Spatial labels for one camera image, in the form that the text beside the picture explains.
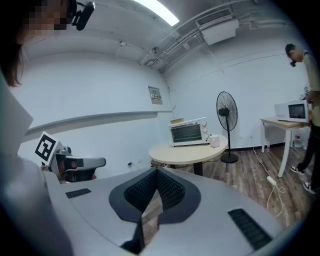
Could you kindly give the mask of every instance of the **white mug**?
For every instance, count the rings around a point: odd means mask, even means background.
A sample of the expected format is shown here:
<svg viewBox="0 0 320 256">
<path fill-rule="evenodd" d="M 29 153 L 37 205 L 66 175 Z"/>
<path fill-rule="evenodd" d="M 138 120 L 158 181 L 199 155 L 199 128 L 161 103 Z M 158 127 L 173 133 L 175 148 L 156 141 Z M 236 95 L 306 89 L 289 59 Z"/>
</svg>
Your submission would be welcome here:
<svg viewBox="0 0 320 256">
<path fill-rule="evenodd" d="M 220 137 L 219 137 L 219 135 L 210 134 L 209 142 L 210 142 L 211 147 L 213 147 L 213 148 L 219 147 L 220 146 Z"/>
</svg>

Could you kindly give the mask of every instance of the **black vent grille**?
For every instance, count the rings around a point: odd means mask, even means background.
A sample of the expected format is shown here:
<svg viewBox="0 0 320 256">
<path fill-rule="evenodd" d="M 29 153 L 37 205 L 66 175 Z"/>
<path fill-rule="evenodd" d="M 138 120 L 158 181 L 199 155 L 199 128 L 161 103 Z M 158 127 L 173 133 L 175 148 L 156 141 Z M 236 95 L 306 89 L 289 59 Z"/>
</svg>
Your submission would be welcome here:
<svg viewBox="0 0 320 256">
<path fill-rule="evenodd" d="M 215 21 L 215 20 L 218 20 L 220 18 L 223 18 L 223 17 L 228 17 L 228 16 L 231 16 L 232 13 L 229 9 L 223 9 L 223 10 L 220 10 L 220 11 L 217 11 L 217 12 L 214 12 L 214 13 L 211 13 L 207 16 L 204 16 L 200 19 L 198 19 L 196 22 L 198 23 L 199 26 L 203 26 L 209 22 L 212 22 L 212 21 Z"/>
<path fill-rule="evenodd" d="M 254 250 L 260 249 L 272 240 L 243 209 L 231 210 L 228 214 Z"/>
<path fill-rule="evenodd" d="M 66 196 L 70 199 L 70 198 L 76 198 L 85 194 L 90 193 L 91 190 L 88 188 L 83 188 L 83 189 L 79 189 L 79 190 L 75 190 L 75 191 L 70 191 L 65 193 Z"/>
</svg>

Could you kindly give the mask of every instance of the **white cable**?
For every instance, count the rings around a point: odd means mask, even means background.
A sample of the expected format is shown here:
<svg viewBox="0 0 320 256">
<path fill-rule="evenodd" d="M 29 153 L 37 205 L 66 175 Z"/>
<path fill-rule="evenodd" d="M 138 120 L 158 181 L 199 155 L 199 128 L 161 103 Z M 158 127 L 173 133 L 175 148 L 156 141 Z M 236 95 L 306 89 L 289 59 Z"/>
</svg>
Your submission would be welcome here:
<svg viewBox="0 0 320 256">
<path fill-rule="evenodd" d="M 258 159 L 258 161 L 260 162 L 260 164 L 263 166 L 265 172 L 275 181 L 275 179 L 274 179 L 274 178 L 270 175 L 270 173 L 267 171 L 267 169 L 266 169 L 266 167 L 264 166 L 264 164 L 263 164 L 263 163 L 260 161 L 260 159 L 258 158 L 257 153 L 256 153 L 255 148 L 254 148 L 254 145 L 253 145 L 253 143 L 252 143 L 252 138 L 251 138 L 251 146 L 252 146 L 252 149 L 253 149 L 253 152 L 254 152 L 254 154 L 255 154 L 256 159 Z M 282 193 L 282 194 L 286 193 L 286 189 L 285 189 L 284 187 L 277 187 L 277 184 L 276 184 L 276 185 L 273 185 L 273 189 L 272 189 L 272 191 L 271 191 L 271 193 L 270 193 L 270 195 L 269 195 L 269 198 L 268 198 L 268 200 L 267 200 L 267 202 L 266 202 L 266 209 L 268 210 L 269 199 L 270 199 L 272 193 L 274 192 L 275 188 L 278 190 L 278 196 L 279 196 L 279 199 L 280 199 L 280 202 L 281 202 L 281 211 L 276 215 L 276 217 L 278 217 L 278 216 L 282 213 L 282 210 L 283 210 L 283 208 L 284 208 L 284 203 L 282 202 L 282 199 L 281 199 L 280 194 L 279 194 L 279 193 Z"/>
<path fill-rule="evenodd" d="M 134 163 L 132 163 L 133 166 L 137 167 L 138 170 L 140 170 L 141 168 L 136 166 Z"/>
<path fill-rule="evenodd" d="M 174 107 L 172 105 L 172 101 L 171 101 L 171 98 L 170 98 L 170 87 L 169 87 L 169 85 L 168 85 L 168 90 L 169 90 L 169 100 L 170 100 L 170 103 L 171 103 L 173 120 L 175 120 L 175 110 L 174 110 Z"/>
<path fill-rule="evenodd" d="M 272 193 L 274 192 L 274 190 L 275 190 L 275 186 L 273 186 L 273 189 L 272 189 L 272 191 L 271 191 L 271 193 L 270 193 L 270 195 L 269 195 L 268 201 L 266 201 L 266 209 L 267 209 L 267 210 L 268 210 L 268 206 L 269 206 L 269 200 L 270 200 L 271 195 L 272 195 Z"/>
</svg>

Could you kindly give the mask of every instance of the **standing fan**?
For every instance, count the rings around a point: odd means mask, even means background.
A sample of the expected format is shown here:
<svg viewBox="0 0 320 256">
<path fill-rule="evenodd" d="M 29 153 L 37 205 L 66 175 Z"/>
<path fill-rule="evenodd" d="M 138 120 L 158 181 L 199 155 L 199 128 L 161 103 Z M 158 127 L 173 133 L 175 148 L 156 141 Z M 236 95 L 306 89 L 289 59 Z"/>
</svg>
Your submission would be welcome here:
<svg viewBox="0 0 320 256">
<path fill-rule="evenodd" d="M 238 122 L 238 108 L 234 98 L 227 92 L 220 92 L 216 99 L 216 114 L 219 118 L 220 124 L 228 132 L 228 154 L 221 157 L 224 163 L 235 163 L 239 157 L 230 153 L 230 131 L 232 131 Z"/>
</svg>

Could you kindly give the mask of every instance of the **black pants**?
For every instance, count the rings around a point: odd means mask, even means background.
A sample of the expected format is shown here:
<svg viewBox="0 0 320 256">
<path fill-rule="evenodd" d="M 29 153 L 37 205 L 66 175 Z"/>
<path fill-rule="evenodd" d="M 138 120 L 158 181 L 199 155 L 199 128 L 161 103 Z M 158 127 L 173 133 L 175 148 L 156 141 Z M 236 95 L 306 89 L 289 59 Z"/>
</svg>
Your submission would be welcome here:
<svg viewBox="0 0 320 256">
<path fill-rule="evenodd" d="M 308 167 L 314 154 L 314 166 L 311 176 L 311 188 L 313 190 L 320 187 L 320 127 L 312 124 L 303 162 L 299 163 L 296 167 L 300 171 L 304 171 Z"/>
</svg>

